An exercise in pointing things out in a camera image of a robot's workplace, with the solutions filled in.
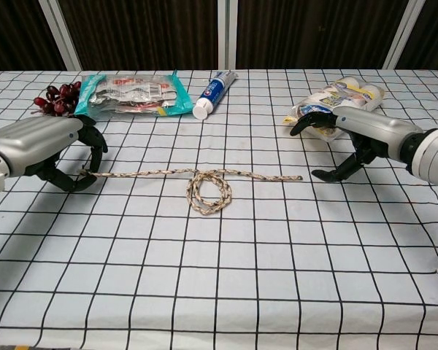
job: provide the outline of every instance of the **robotic hand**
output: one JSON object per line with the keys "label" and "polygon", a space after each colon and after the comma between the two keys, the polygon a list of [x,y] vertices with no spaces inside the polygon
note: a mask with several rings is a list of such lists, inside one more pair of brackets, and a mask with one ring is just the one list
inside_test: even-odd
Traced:
{"label": "robotic hand", "polygon": [[102,153],[107,152],[104,137],[94,127],[96,122],[85,116],[31,117],[0,129],[0,192],[5,179],[37,175],[66,192],[77,192],[91,186],[96,177],[78,180],[58,170],[55,162],[63,149],[76,140],[91,147],[89,169],[97,172]]}
{"label": "robotic hand", "polygon": [[325,182],[348,179],[376,157],[407,164],[415,177],[438,185],[438,129],[425,133],[405,120],[339,106],[332,113],[310,112],[291,130],[301,133],[306,127],[340,128],[347,132],[356,151],[333,171],[314,170],[312,174]]}

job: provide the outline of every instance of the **silver robotic arm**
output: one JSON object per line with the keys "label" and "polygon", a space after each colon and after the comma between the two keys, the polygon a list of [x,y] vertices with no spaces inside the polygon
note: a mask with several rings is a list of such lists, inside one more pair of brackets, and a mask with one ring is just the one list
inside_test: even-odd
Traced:
{"label": "silver robotic arm", "polygon": [[31,117],[0,129],[0,192],[7,177],[37,175],[67,192],[81,191],[96,181],[94,176],[73,180],[55,166],[60,152],[76,140],[91,147],[92,172],[98,170],[104,137],[87,117]]}
{"label": "silver robotic arm", "polygon": [[438,185],[438,129],[423,132],[405,120],[399,120],[357,108],[340,106],[332,113],[311,112],[293,127],[291,135],[305,128],[330,127],[346,131],[356,151],[333,171],[314,170],[325,182],[346,180],[376,157],[406,164],[415,177]]}

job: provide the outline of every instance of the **checkered tablecloth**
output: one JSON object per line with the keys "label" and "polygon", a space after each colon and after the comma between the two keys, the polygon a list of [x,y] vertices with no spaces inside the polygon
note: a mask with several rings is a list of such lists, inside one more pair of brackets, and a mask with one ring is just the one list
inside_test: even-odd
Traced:
{"label": "checkered tablecloth", "polygon": [[[193,100],[212,74],[178,72]],[[339,164],[350,140],[290,137],[283,125],[293,104],[352,75],[386,89],[379,113],[438,128],[438,71],[238,74],[203,122],[98,122],[109,145],[102,171],[234,168],[304,181],[226,176],[231,205],[203,217],[187,204],[186,176],[99,179],[71,195],[35,176],[8,179],[1,345],[438,349],[438,187],[384,159],[342,184],[322,183],[310,171]],[[49,84],[80,75],[0,72],[0,127],[31,117]],[[58,166],[76,174],[88,156],[74,144]],[[204,194],[216,195],[207,185]]]}

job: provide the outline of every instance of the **grape cluster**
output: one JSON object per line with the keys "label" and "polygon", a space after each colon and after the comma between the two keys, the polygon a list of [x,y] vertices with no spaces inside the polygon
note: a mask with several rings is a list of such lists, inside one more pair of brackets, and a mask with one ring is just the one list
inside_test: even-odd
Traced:
{"label": "grape cluster", "polygon": [[80,97],[81,82],[63,84],[60,89],[53,85],[47,86],[45,98],[36,97],[34,104],[45,114],[59,116],[73,114]]}

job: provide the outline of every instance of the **toothpaste tube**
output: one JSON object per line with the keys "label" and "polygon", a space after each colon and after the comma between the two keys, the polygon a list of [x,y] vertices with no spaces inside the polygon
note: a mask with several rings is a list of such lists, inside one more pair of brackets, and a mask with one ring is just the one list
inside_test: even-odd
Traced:
{"label": "toothpaste tube", "polygon": [[212,110],[218,105],[219,101],[237,77],[237,73],[232,71],[218,72],[206,87],[206,90],[199,96],[193,108],[193,116],[200,120],[206,119],[207,115],[212,113]]}

